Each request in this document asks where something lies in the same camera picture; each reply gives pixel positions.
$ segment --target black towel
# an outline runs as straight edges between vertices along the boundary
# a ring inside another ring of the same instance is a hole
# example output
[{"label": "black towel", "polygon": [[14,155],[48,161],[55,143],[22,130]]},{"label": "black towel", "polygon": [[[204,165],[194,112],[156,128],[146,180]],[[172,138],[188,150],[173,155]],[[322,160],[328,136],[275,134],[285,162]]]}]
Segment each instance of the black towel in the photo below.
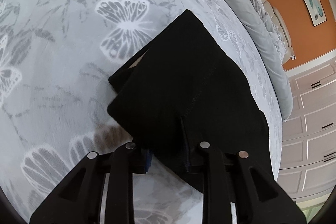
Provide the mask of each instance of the black towel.
[{"label": "black towel", "polygon": [[118,92],[109,115],[199,191],[200,177],[185,175],[181,116],[204,141],[227,153],[246,150],[272,175],[265,115],[243,72],[191,11],[184,11],[109,81]]}]

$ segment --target white cabinet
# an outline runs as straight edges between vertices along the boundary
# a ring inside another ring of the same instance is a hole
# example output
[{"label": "white cabinet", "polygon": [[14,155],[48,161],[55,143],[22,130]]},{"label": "white cabinet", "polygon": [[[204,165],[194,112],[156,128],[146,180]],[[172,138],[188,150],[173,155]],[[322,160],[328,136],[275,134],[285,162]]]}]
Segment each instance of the white cabinet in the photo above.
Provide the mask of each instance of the white cabinet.
[{"label": "white cabinet", "polygon": [[336,58],[290,78],[293,112],[283,123],[278,183],[297,202],[336,184]]},{"label": "white cabinet", "polygon": [[336,159],[281,169],[278,184],[293,199],[332,191],[336,183]]},{"label": "white cabinet", "polygon": [[336,126],[298,139],[283,141],[280,169],[336,158]]}]

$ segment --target black handle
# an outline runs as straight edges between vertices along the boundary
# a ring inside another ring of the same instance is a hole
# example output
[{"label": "black handle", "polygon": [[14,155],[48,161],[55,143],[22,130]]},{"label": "black handle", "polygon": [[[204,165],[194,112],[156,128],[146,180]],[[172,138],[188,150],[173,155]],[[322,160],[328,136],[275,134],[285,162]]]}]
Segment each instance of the black handle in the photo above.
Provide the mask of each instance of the black handle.
[{"label": "black handle", "polygon": [[316,82],[316,83],[314,83],[314,84],[311,84],[310,86],[313,86],[313,85],[316,85],[316,84],[318,84],[320,81],[318,81],[318,82]]},{"label": "black handle", "polygon": [[335,153],[336,153],[336,151],[324,156],[323,158],[329,157],[329,156],[331,156],[332,154],[335,154]]},{"label": "black handle", "polygon": [[326,127],[328,127],[328,126],[332,126],[333,124],[334,124],[333,122],[330,123],[330,124],[327,124],[326,126],[322,127],[322,129],[323,129],[323,128],[326,128]]},{"label": "black handle", "polygon": [[331,158],[329,158],[329,159],[327,159],[327,160],[324,160],[323,162],[327,162],[327,161],[333,160],[334,158],[336,158],[336,156],[331,157]]},{"label": "black handle", "polygon": [[318,84],[316,86],[312,86],[311,88],[314,89],[314,88],[317,88],[318,86],[320,86],[321,84]]}]

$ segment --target butterfly pattern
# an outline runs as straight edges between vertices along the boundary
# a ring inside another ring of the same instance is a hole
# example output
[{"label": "butterfly pattern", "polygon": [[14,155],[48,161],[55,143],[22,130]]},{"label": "butterfly pattern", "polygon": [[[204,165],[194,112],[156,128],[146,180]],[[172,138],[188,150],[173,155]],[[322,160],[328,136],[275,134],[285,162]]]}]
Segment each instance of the butterfly pattern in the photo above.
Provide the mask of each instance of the butterfly pattern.
[{"label": "butterfly pattern", "polygon": [[21,163],[30,184],[44,197],[70,172],[71,167],[49,144],[32,148]]},{"label": "butterfly pattern", "polygon": [[[11,157],[0,163],[0,186],[27,222],[89,151],[109,153],[132,139],[106,113],[116,96],[108,78],[185,9],[248,78],[268,121],[277,177],[277,99],[251,37],[224,0],[0,0],[0,156]],[[48,75],[56,70],[64,74]],[[202,195],[155,159],[146,176],[134,176],[134,188],[137,224],[201,218]]]},{"label": "butterfly pattern", "polygon": [[15,86],[22,80],[21,72],[9,65],[9,53],[5,53],[8,42],[8,35],[5,34],[0,39],[0,107],[13,91]]},{"label": "butterfly pattern", "polygon": [[147,0],[103,0],[96,11],[115,24],[100,44],[101,51],[111,61],[129,59],[152,39],[144,27],[148,23],[144,21],[149,11]]}]

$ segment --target gray comforter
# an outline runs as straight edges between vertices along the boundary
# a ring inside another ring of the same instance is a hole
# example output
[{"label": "gray comforter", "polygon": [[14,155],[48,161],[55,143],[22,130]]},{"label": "gray comforter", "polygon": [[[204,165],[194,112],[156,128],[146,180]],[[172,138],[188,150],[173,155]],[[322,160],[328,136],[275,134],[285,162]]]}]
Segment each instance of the gray comforter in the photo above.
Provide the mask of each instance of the gray comforter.
[{"label": "gray comforter", "polygon": [[225,2],[231,7],[253,39],[272,81],[282,119],[286,121],[293,109],[292,92],[288,77],[281,66],[281,61],[265,24],[249,0],[225,0]]}]

